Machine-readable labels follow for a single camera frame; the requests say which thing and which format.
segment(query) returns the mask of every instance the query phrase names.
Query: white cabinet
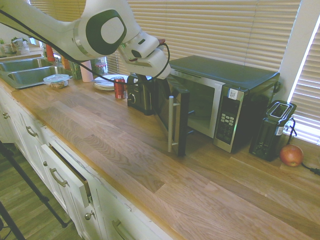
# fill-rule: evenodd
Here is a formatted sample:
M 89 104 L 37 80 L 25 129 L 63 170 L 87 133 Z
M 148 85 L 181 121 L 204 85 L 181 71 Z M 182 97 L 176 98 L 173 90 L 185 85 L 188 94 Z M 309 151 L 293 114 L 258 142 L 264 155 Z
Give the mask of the white cabinet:
M 97 214 L 100 214 L 98 218 L 101 218 L 109 240 L 171 240 L 159 227 L 155 226 L 159 232 L 162 232 L 164 238 L 160 238 L 138 219 L 133 213 L 135 209 L 130 207 L 131 204 L 124 197 L 124 202 L 120 201 L 114 193 L 98 181 L 95 187 L 96 195 L 92 194 L 92 198 L 94 202 L 98 202 L 96 208 Z
M 1 92 L 1 97 L 4 105 L 3 108 L 5 108 L 3 111 L 8 113 L 9 116 L 6 120 L 13 132 L 15 144 L 41 180 L 45 182 L 44 167 L 40 159 L 40 148 L 45 143 L 40 129 L 41 124 L 22 109 L 6 92 Z
M 10 126 L 12 137 L 15 145 L 19 148 L 21 153 L 27 158 L 26 147 L 23 144 L 22 137 L 17 129 L 18 116 L 16 115 L 15 108 L 17 104 L 9 96 L 9 94 L 0 88 L 0 104 L 4 113 L 6 113 L 6 121 Z
M 42 145 L 43 160 L 45 160 L 54 196 L 73 220 L 76 229 L 85 240 L 101 240 L 101 231 L 96 210 L 91 201 L 88 181 L 73 165 L 74 160 L 55 141 L 50 147 Z
M 83 239 L 172 240 L 0 88 L 1 108 L 10 116 L 6 128 L 10 126 L 14 143 Z M 0 122 L 0 139 L 5 125 Z
M 0 141 L 4 144 L 15 142 L 13 133 L 7 121 L 8 118 L 9 114 L 2 109 L 0 101 Z

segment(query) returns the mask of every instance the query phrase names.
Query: stack of plates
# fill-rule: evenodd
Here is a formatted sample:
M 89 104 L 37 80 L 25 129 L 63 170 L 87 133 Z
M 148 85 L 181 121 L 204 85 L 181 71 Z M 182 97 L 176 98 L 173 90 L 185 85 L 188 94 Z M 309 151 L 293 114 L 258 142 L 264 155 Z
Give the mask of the stack of plates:
M 112 79 L 112 78 L 115 78 L 115 77 L 123 77 L 125 82 L 127 82 L 127 78 L 128 78 L 127 75 L 121 75 L 121 74 L 110 74 L 110 75 L 104 75 L 103 77 L 107 78 L 107 79 Z M 105 90 L 105 91 L 113 91 L 113 90 L 115 90 L 114 83 L 112 81 L 104 80 L 101 77 L 97 77 L 94 80 L 95 81 L 101 81 L 101 82 L 95 82 L 93 84 L 93 86 L 96 89 Z

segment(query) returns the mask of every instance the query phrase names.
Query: microwave keypad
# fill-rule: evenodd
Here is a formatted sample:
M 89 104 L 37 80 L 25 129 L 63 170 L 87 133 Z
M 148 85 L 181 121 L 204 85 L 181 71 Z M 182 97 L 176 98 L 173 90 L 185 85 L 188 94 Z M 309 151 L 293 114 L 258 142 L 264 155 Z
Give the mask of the microwave keypad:
M 234 125 L 236 116 L 230 112 L 222 112 L 219 118 L 216 138 L 224 141 L 227 144 L 231 143 L 232 135 L 234 133 Z

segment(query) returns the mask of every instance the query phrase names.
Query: wall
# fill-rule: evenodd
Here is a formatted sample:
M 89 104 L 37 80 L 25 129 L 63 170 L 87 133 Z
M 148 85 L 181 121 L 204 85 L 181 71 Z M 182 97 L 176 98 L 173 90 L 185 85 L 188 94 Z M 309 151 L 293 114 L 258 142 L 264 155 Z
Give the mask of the wall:
M 16 30 L 0 23 L 0 39 L 3 39 L 4 43 L 9 44 L 9 43 L 11 43 L 11 39 L 13 39 L 14 37 L 24 38 L 24 39 L 28 40 L 28 42 L 30 43 L 29 37 L 27 35 L 20 33 Z

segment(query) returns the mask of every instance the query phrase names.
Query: kitchen counter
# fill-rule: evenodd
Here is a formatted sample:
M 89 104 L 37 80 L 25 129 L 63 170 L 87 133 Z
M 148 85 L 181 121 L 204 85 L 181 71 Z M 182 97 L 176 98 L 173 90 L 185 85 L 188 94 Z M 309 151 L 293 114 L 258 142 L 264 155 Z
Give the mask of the kitchen counter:
M 320 176 L 302 166 L 261 160 L 249 146 L 227 153 L 200 133 L 177 157 L 154 116 L 80 80 L 11 94 L 173 239 L 320 239 Z M 319 146 L 291 143 L 319 168 Z

